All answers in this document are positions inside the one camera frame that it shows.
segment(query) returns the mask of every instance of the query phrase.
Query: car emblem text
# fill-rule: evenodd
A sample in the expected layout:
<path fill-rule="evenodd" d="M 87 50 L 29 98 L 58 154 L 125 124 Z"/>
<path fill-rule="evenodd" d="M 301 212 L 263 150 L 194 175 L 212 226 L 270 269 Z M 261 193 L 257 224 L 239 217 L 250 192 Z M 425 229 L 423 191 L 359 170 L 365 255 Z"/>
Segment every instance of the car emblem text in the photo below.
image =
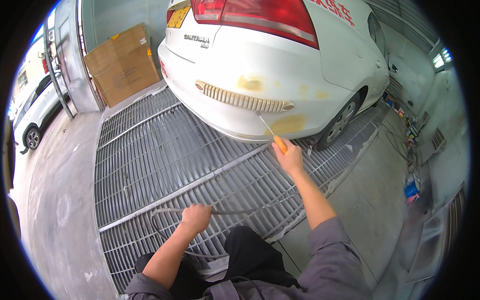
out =
<path fill-rule="evenodd" d="M 210 39 L 205 36 L 193 36 L 193 35 L 184 35 L 184 39 L 189 39 L 190 41 L 200 42 L 200 48 L 208 49 L 208 44 L 210 44 Z"/>

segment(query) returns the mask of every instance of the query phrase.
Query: screwdriver handle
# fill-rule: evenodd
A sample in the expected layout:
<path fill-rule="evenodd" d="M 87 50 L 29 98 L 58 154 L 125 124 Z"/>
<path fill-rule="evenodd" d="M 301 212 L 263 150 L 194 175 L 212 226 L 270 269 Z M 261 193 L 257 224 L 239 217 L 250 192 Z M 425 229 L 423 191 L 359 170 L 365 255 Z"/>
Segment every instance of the screwdriver handle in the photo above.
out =
<path fill-rule="evenodd" d="M 276 145 L 282 150 L 283 154 L 287 153 L 287 146 L 283 143 L 282 139 L 278 137 L 278 135 L 273 137 L 273 140 L 275 141 Z"/>

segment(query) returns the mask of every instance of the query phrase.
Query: red taillight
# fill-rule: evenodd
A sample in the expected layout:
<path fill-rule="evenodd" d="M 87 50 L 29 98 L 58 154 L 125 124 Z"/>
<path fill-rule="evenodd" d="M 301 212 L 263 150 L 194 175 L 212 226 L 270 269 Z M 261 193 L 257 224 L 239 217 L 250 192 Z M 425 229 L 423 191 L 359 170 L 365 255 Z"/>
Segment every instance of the red taillight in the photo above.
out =
<path fill-rule="evenodd" d="M 170 18 L 172 17 L 174 12 L 175 12 L 175 10 L 167 11 L 167 24 L 170 21 Z"/>
<path fill-rule="evenodd" d="M 270 33 L 318 49 L 302 0 L 191 0 L 199 24 L 218 24 Z"/>

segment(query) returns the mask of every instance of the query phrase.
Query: bumper reflector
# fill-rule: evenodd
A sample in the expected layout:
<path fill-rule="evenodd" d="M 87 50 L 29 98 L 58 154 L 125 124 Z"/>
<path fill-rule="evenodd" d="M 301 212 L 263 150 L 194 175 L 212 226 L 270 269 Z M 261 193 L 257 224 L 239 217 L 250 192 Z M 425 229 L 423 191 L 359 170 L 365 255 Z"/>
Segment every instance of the bumper reflector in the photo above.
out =
<path fill-rule="evenodd" d="M 221 89 L 200 80 L 195 81 L 195 86 L 204 95 L 239 108 L 261 112 L 281 112 L 292 109 L 295 106 L 295 104 L 289 100 L 272 100 L 242 95 Z"/>

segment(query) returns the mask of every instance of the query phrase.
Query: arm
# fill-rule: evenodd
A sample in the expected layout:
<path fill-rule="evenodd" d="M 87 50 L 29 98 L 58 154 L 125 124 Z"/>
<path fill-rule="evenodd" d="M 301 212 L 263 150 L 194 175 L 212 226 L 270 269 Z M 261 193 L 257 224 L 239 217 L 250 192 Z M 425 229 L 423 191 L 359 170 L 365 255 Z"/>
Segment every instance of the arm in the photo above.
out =
<path fill-rule="evenodd" d="M 170 289 L 177 276 L 183 252 L 193 238 L 207 228 L 211 210 L 211 206 L 202 204 L 192 204 L 185 208 L 179 226 L 158 248 L 142 273 L 166 289 Z"/>
<path fill-rule="evenodd" d="M 297 185 L 305 206 L 308 224 L 311 229 L 315 229 L 320 223 L 335 217 L 336 213 L 303 169 L 300 147 L 295 146 L 287 139 L 282 138 L 282 140 L 287 146 L 287 152 L 283 154 L 275 143 L 272 143 L 273 149 L 283 170 L 292 177 L 293 182 Z"/>
<path fill-rule="evenodd" d="M 305 206 L 313 258 L 300 275 L 302 290 L 317 299 L 371 299 L 361 263 L 340 219 L 303 169 L 301 149 L 289 140 L 285 154 L 273 143 L 282 168 L 297 185 Z"/>

